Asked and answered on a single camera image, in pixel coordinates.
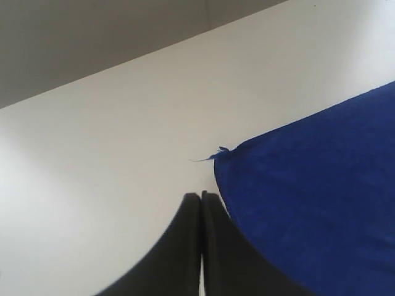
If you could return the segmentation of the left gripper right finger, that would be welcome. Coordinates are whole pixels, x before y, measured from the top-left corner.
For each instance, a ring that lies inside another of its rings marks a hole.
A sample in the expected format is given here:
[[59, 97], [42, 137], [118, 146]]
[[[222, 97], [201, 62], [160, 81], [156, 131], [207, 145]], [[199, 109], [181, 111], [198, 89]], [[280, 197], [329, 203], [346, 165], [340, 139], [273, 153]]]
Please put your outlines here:
[[308, 295], [241, 234], [217, 194], [202, 192], [201, 229], [206, 295]]

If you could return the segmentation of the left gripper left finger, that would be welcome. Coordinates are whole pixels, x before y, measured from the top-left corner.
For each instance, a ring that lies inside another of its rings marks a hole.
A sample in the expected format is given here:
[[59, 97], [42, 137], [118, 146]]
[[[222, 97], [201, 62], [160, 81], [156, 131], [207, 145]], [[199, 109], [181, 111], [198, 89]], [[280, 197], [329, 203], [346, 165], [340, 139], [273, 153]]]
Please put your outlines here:
[[199, 295], [201, 199], [188, 193], [160, 239], [99, 295]]

